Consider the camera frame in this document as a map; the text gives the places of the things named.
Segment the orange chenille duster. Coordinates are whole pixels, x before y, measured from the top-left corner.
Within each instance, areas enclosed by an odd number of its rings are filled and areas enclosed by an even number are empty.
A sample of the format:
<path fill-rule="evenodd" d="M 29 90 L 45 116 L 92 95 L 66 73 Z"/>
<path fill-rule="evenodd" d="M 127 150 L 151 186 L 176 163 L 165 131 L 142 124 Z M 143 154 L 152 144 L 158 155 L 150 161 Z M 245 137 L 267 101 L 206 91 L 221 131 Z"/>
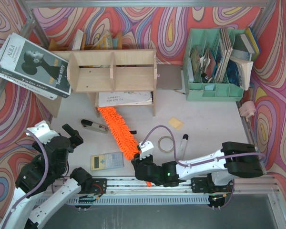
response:
<path fill-rule="evenodd" d="M 131 161 L 139 153 L 137 148 L 138 142 L 126 124 L 123 117 L 112 107 L 98 107 L 98 111 L 107 123 L 119 149 L 123 152 L 124 157 Z"/>

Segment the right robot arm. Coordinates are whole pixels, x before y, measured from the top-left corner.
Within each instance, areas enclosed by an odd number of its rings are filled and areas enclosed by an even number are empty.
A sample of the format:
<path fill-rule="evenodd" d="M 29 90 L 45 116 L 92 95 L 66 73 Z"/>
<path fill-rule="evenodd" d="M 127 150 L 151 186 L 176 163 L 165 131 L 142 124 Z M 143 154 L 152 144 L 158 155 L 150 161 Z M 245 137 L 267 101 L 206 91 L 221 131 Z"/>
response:
<path fill-rule="evenodd" d="M 262 176 L 262 156 L 256 152 L 254 145 L 224 142 L 222 149 L 192 160 L 171 161 L 159 166 L 153 162 L 152 153 L 149 153 L 143 156 L 136 154 L 131 163 L 138 180 L 156 186 L 177 187 L 182 182 L 205 175 L 209 187 L 222 187 L 236 177 Z"/>

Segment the white black stapler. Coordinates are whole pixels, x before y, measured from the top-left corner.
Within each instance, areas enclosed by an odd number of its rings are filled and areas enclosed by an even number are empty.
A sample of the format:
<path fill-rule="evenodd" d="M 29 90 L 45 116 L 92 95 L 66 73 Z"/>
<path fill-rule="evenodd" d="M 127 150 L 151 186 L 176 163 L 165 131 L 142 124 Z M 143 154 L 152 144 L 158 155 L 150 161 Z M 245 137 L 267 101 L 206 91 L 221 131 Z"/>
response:
<path fill-rule="evenodd" d="M 82 119 L 81 120 L 81 125 L 83 128 L 91 130 L 91 131 L 95 131 L 95 132 L 99 132 L 102 134 L 106 134 L 108 133 L 109 128 L 107 126 L 104 126 L 102 124 L 90 121 L 90 120 L 86 120 L 86 119 Z"/>

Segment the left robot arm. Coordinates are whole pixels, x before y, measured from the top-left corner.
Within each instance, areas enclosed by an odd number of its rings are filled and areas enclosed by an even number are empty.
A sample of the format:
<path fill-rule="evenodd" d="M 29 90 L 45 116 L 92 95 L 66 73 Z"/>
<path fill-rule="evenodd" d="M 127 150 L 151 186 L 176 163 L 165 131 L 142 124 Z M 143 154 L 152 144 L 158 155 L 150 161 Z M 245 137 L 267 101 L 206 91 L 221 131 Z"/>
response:
<path fill-rule="evenodd" d="M 69 153 L 83 144 L 83 138 L 77 130 L 68 124 L 62 128 L 69 137 L 52 130 L 47 121 L 25 130 L 25 134 L 35 140 L 32 146 L 39 155 L 21 169 L 0 229 L 41 229 L 71 197 L 91 190 L 92 176 L 79 167 L 45 202 L 35 206 L 47 188 L 65 173 Z"/>

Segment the clear tape roll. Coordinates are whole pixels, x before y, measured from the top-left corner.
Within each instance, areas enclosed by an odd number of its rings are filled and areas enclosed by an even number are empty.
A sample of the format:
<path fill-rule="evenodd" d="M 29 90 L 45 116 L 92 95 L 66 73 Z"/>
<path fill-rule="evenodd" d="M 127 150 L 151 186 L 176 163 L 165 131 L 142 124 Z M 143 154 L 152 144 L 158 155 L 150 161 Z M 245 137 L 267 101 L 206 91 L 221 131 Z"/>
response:
<path fill-rule="evenodd" d="M 158 140 L 158 148 L 163 153 L 170 153 L 174 149 L 173 139 L 170 136 L 162 136 Z"/>

